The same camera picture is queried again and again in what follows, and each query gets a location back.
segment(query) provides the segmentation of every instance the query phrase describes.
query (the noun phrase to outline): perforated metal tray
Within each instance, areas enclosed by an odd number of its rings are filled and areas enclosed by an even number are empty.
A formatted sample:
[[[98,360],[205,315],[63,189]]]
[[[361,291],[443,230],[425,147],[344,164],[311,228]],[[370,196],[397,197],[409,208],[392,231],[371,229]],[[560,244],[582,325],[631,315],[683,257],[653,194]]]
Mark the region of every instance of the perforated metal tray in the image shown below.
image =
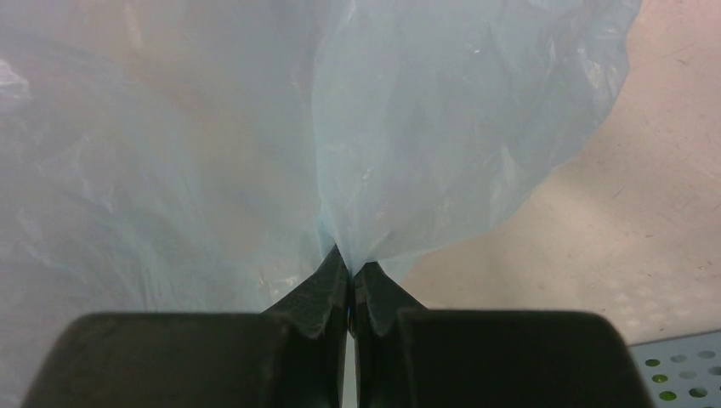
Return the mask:
[[[721,331],[631,347],[659,408],[721,408]]]

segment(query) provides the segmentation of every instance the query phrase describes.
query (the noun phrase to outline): hole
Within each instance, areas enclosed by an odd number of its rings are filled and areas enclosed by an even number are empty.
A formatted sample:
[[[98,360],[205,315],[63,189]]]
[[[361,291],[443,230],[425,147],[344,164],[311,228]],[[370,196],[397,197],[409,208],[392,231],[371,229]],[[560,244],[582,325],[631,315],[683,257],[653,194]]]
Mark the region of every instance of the hole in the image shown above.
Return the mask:
[[[703,398],[708,395],[708,391],[703,387],[696,387],[689,390],[689,395],[694,398]]]
[[[701,357],[702,359],[712,359],[712,358],[716,357],[716,353],[714,353],[713,351],[710,351],[710,350],[704,350],[704,351],[701,351],[698,354],[698,356]]]
[[[671,391],[664,391],[664,392],[658,394],[658,398],[660,398],[664,401],[673,401],[676,399],[676,394],[674,394]]]
[[[681,371],[678,376],[684,380],[690,380],[696,378],[696,371]]]

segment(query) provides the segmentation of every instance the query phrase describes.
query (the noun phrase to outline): green hole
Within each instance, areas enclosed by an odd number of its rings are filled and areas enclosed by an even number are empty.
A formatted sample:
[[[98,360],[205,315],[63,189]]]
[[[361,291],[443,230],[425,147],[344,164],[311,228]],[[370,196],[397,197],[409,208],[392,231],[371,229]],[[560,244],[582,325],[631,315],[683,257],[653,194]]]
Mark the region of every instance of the green hole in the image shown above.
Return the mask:
[[[689,390],[689,395],[694,398],[703,398],[708,395],[708,391],[705,388],[696,387]]]
[[[664,391],[658,394],[658,397],[664,401],[673,401],[676,399],[676,394],[672,393],[671,391]]]

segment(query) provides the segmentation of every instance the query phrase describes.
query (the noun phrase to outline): floor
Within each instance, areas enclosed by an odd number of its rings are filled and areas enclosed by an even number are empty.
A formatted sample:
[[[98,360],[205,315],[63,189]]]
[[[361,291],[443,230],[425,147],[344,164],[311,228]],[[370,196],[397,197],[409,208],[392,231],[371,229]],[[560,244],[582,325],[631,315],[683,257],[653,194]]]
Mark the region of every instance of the floor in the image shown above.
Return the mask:
[[[631,73],[586,149],[405,288],[438,308],[590,310],[629,343],[721,328],[719,21],[718,2],[645,0]]]

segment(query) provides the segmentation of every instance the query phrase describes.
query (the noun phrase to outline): translucent plastic sheet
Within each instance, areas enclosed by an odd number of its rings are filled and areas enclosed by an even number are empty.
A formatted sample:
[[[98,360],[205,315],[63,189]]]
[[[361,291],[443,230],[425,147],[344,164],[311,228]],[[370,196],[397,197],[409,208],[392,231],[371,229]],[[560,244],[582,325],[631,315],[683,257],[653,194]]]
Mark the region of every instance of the translucent plastic sheet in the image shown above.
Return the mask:
[[[638,0],[0,3],[0,406],[68,322],[260,310],[508,218],[610,111]]]

